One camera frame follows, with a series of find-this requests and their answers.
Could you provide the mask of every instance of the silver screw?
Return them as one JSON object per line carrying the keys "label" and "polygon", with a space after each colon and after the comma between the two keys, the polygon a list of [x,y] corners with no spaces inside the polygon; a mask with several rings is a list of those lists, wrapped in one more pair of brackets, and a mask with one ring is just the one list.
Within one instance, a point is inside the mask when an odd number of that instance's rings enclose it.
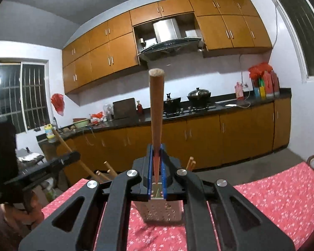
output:
{"label": "silver screw", "polygon": [[218,179],[216,181],[216,184],[219,186],[219,187],[225,187],[227,186],[227,181],[225,181],[224,179]]}
{"label": "silver screw", "polygon": [[98,182],[96,182],[95,180],[90,180],[89,182],[87,182],[87,187],[90,189],[94,189],[96,186],[98,186]]}
{"label": "silver screw", "polygon": [[127,172],[127,176],[132,177],[132,176],[136,176],[136,175],[137,175],[137,171],[136,170],[129,170]]}
{"label": "silver screw", "polygon": [[185,175],[187,175],[187,171],[185,169],[178,169],[177,175],[185,176]]}

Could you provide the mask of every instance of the table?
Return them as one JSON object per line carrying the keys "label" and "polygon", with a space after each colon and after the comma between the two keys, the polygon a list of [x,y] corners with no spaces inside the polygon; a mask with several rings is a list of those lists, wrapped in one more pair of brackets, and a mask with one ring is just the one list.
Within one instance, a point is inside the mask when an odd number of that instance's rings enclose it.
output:
{"label": "table", "polygon": [[[42,209],[47,218],[88,180],[81,179]],[[296,250],[314,230],[314,171],[300,163],[271,177],[234,186],[294,242]],[[143,222],[131,204],[127,250],[187,251],[184,226],[158,227]]]}

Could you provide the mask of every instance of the black pot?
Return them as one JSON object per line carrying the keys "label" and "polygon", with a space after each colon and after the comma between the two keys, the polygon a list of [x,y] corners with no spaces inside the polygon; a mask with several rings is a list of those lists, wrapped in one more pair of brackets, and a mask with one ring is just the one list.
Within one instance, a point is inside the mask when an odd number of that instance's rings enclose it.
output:
{"label": "black pot", "polygon": [[197,88],[191,91],[187,98],[189,99],[191,106],[194,108],[205,108],[210,103],[211,93],[208,90]]}
{"label": "black pot", "polygon": [[166,101],[164,101],[164,112],[165,113],[175,113],[180,111],[180,100],[181,97],[171,98],[171,93],[167,93]]}

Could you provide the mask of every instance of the gray floor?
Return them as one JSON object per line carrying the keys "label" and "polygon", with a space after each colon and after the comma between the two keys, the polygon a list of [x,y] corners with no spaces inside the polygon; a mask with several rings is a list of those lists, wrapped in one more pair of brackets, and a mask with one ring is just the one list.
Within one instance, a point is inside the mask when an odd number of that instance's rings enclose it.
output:
{"label": "gray floor", "polygon": [[215,182],[222,178],[231,185],[238,185],[275,175],[302,161],[301,157],[289,149],[283,149],[265,157],[197,174],[202,180]]}

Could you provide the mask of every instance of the black countertop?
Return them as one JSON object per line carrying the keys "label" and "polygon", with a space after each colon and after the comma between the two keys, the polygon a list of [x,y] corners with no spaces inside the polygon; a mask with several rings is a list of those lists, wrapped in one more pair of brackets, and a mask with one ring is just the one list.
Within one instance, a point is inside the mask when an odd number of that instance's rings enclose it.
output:
{"label": "black countertop", "polygon": [[[167,116],[163,117],[163,121],[174,121],[174,120],[184,120],[189,119],[192,117],[200,117],[200,116],[207,116],[207,115],[215,115],[215,114],[225,114],[225,113],[231,113],[236,112],[238,110],[241,110],[242,108],[246,107],[253,107],[258,106],[266,103],[271,103],[276,99],[282,99],[282,98],[291,98],[291,89],[289,88],[281,88],[280,89],[280,96],[278,97],[271,97],[271,98],[256,98],[253,94],[253,91],[250,92],[249,97],[248,92],[245,92],[245,98],[246,100],[236,100],[235,94],[226,94],[226,95],[220,95],[220,96],[213,96],[211,97],[211,103],[216,103],[215,108],[206,110],[196,110],[196,111],[189,111],[189,101],[181,102],[183,107],[183,112],[173,115],[173,116]],[[236,107],[226,107],[227,104],[237,104]],[[125,128],[125,127],[133,127],[133,126],[142,126],[142,125],[150,125],[151,124],[151,115],[150,115],[150,109],[144,109],[144,115],[140,117],[135,118],[124,118],[124,119],[117,119],[112,121],[107,121],[100,123],[96,126],[87,126],[84,128],[76,129],[74,131],[70,131],[66,133],[63,136],[63,139],[69,139],[73,138],[75,136],[82,135],[84,132],[90,132],[91,128],[93,129],[93,132],[98,131],[104,131],[104,130],[110,130],[110,129],[118,129],[118,128]],[[43,144],[49,144],[52,143],[54,145],[59,144],[59,142],[55,139],[44,139],[39,141],[39,146],[42,148]]]}

